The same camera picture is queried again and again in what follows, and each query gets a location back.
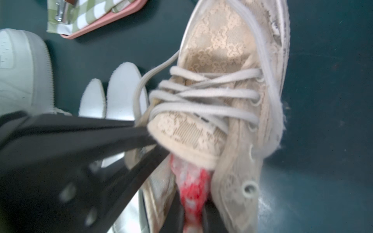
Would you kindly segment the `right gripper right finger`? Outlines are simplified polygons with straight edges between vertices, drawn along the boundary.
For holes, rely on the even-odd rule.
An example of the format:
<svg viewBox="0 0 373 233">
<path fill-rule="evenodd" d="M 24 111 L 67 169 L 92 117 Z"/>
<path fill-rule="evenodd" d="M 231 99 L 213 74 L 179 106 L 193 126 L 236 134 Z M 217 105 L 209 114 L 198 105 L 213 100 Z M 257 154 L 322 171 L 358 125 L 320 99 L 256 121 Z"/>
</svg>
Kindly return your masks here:
<svg viewBox="0 0 373 233">
<path fill-rule="evenodd" d="M 228 233 L 212 201 L 207 201 L 202 212 L 203 233 Z"/>
</svg>

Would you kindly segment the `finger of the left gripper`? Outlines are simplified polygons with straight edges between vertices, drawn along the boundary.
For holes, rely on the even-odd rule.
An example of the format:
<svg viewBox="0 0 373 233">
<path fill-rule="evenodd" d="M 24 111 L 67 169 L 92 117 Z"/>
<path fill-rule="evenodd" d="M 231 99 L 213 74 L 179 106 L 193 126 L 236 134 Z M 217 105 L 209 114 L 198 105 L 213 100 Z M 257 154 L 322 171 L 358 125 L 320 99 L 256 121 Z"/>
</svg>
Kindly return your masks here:
<svg viewBox="0 0 373 233">
<path fill-rule="evenodd" d="M 1 232 L 105 233 L 168 151 L 155 146 L 133 168 L 102 179 L 87 165 L 33 165 L 1 178 Z"/>
<path fill-rule="evenodd" d="M 1 116 L 1 174 L 43 165 L 85 165 L 155 144 L 132 121 L 13 112 Z"/>
</svg>

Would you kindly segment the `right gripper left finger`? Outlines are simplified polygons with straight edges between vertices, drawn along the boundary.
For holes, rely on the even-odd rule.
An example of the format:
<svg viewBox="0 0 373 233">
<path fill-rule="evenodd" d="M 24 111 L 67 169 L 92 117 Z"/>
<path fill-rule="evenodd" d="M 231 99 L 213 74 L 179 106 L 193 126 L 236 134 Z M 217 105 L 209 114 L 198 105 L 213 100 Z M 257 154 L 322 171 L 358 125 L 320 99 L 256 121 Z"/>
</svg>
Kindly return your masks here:
<svg viewBox="0 0 373 233">
<path fill-rule="evenodd" d="M 185 211 L 180 201 L 179 192 L 176 192 L 166 220 L 159 231 L 160 233 L 183 233 Z"/>
</svg>

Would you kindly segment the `red patterned insole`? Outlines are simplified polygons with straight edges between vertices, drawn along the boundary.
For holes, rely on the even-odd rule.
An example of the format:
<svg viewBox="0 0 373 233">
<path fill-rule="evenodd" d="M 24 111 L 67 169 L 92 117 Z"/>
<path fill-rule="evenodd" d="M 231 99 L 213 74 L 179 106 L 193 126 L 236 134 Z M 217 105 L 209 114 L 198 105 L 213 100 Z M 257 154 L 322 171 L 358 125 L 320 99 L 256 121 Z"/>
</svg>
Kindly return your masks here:
<svg viewBox="0 0 373 233">
<path fill-rule="evenodd" d="M 211 171 L 171 154 L 181 205 L 184 208 L 184 233 L 203 232 L 203 208 L 210 193 Z"/>
</svg>

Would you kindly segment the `white insole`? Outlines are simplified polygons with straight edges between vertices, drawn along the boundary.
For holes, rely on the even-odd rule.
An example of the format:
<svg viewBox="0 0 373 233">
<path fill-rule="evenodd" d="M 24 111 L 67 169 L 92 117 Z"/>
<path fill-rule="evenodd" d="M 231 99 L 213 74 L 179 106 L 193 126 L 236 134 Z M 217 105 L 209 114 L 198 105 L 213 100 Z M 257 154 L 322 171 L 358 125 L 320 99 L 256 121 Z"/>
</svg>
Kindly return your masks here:
<svg viewBox="0 0 373 233">
<path fill-rule="evenodd" d="M 106 117 L 106 97 L 101 80 L 92 79 L 86 86 L 80 100 L 78 116 L 99 119 Z"/>
<path fill-rule="evenodd" d="M 138 67 L 130 62 L 119 65 L 112 73 L 106 92 L 105 118 L 135 120 L 133 97 L 141 80 Z M 140 210 L 141 192 L 137 191 L 118 219 L 109 229 L 110 233 L 144 233 Z"/>
</svg>

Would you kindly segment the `beige sneaker one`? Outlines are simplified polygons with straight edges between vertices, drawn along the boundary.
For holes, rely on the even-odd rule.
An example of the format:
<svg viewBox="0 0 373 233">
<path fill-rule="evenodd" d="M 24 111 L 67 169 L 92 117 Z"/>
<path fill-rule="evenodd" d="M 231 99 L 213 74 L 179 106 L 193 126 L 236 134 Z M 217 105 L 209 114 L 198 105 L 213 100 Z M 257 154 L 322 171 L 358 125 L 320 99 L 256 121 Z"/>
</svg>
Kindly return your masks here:
<svg viewBox="0 0 373 233">
<path fill-rule="evenodd" d="M 230 233 L 255 233 L 263 161 L 285 129 L 286 1 L 198 1 L 180 49 L 147 72 L 136 126 L 170 154 L 143 184 L 141 224 L 158 233 L 178 188 L 171 154 L 211 171 L 209 197 Z"/>
</svg>

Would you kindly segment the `green white checkered cloth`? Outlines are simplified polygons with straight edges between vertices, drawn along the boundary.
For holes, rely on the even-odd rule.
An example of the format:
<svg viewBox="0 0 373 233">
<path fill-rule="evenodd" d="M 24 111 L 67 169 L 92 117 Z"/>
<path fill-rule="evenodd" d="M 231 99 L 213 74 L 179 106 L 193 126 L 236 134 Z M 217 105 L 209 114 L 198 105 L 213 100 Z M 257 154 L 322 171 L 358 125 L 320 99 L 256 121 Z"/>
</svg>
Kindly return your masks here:
<svg viewBox="0 0 373 233">
<path fill-rule="evenodd" d="M 75 7 L 71 10 L 70 24 L 63 24 L 55 20 L 57 13 L 56 0 L 47 1 L 47 32 L 71 35 L 92 24 L 110 11 L 114 13 L 121 11 L 125 7 L 124 5 L 125 1 L 117 0 L 76 1 Z"/>
</svg>

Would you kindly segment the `pink tray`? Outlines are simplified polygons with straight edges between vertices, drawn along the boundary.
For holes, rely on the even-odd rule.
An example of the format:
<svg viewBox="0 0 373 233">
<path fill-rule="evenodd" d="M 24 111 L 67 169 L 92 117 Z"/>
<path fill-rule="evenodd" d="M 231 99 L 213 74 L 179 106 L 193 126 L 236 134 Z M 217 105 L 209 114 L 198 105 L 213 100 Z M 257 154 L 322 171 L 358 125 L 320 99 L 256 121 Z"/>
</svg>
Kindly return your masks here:
<svg viewBox="0 0 373 233">
<path fill-rule="evenodd" d="M 89 32 L 99 29 L 105 25 L 111 24 L 112 22 L 115 22 L 119 19 L 122 19 L 124 17 L 127 17 L 129 15 L 132 15 L 138 12 L 140 9 L 142 9 L 145 6 L 146 3 L 147 3 L 147 0 L 137 0 L 137 1 L 133 1 L 132 3 L 130 3 L 129 1 L 125 1 L 125 5 L 124 5 L 125 7 L 121 11 L 117 13 L 110 11 L 109 13 L 101 17 L 100 19 L 93 22 L 92 24 L 88 25 L 87 27 L 71 35 L 63 35 L 63 34 L 60 34 L 60 35 L 65 39 L 78 38 L 82 35 L 85 35 Z"/>
</svg>

